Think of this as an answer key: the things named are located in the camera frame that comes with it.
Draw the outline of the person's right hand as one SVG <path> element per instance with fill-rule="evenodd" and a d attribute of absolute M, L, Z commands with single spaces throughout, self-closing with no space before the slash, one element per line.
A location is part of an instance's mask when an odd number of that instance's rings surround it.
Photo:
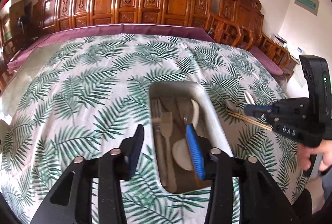
<path fill-rule="evenodd" d="M 322 140 L 321 144 L 316 148 L 310 148 L 303 144 L 297 145 L 298 150 L 298 166 L 301 170 L 307 171 L 311 166 L 310 156 L 322 154 L 322 161 L 319 165 L 319 171 L 326 171 L 331 167 L 332 163 L 332 146 L 331 140 Z"/>

